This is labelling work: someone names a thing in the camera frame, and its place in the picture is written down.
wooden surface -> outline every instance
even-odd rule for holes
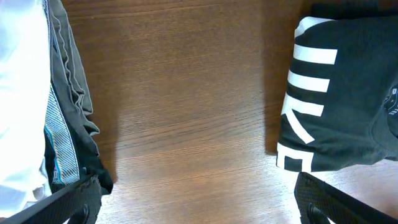
[[[309,4],[64,0],[116,181],[98,223],[299,222],[297,174],[272,154]],[[316,176],[398,218],[397,170]]]

patterned fabric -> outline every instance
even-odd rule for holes
[[[55,151],[52,183],[68,185],[78,181],[80,177],[75,148],[52,86],[45,116],[45,132]]]

wood grain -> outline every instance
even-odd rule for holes
[[[299,222],[297,174],[272,154],[310,2],[64,1],[116,181],[98,223]],[[316,175],[398,218],[397,169]]]

gray fabric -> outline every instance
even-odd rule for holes
[[[52,14],[52,4],[50,6],[50,13]],[[51,21],[57,21],[56,18],[51,15]],[[92,139],[90,133],[86,130],[86,126],[94,127],[92,129],[98,128],[94,123],[88,121],[86,116],[81,112],[81,108],[76,104],[73,100],[73,84],[69,82],[67,76],[67,69],[65,68],[64,60],[61,58],[62,49],[59,46],[59,41],[53,41],[51,46],[51,68],[52,68],[52,85],[57,94],[57,98],[60,103],[60,107],[65,119],[68,121],[69,125],[76,131],[77,135],[81,141],[86,145],[90,146],[89,148],[93,150],[95,154],[98,155],[98,147],[94,140]]]
[[[55,36],[58,44],[58,53],[62,58],[62,67],[67,85],[70,86],[71,101],[77,108],[81,124],[90,136],[98,134],[100,130],[86,116],[92,114],[90,92],[86,81],[80,55],[73,39],[72,29],[68,17],[60,0],[49,1],[51,21],[54,26]]]

black fabric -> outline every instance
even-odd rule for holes
[[[305,144],[286,115],[281,117],[279,142],[294,150],[313,152],[312,171],[374,164],[384,158],[396,160],[398,140],[389,129],[384,102],[398,84],[397,27],[397,16],[329,21],[295,38],[297,45],[338,49],[334,65],[293,59],[290,68],[306,77],[330,79],[326,93],[288,84],[288,95],[324,105],[320,117],[294,111],[314,141]],[[284,168],[301,171],[292,164],[285,163]]]
[[[55,96],[58,98],[58,100],[60,100],[56,89],[54,89],[54,92]],[[65,114],[64,112],[65,105],[63,105],[62,100],[60,100],[59,102],[60,102],[61,111],[63,114]],[[113,181],[111,176],[109,175],[109,172],[104,168],[100,159],[98,158],[98,155],[96,153],[97,152],[96,144],[90,144],[87,143],[86,141],[82,141],[81,135],[77,134],[75,128],[70,124],[67,117],[65,117],[65,121],[67,123],[70,136],[72,138],[72,142],[75,147],[79,170],[80,170],[80,178],[82,179],[87,175],[98,175],[99,183],[102,186],[102,194],[103,195],[110,194],[113,188]]]
[[[398,9],[379,10],[379,1],[348,1],[341,3],[315,3],[311,6],[311,16],[325,19],[358,19],[364,17],[393,16]]]

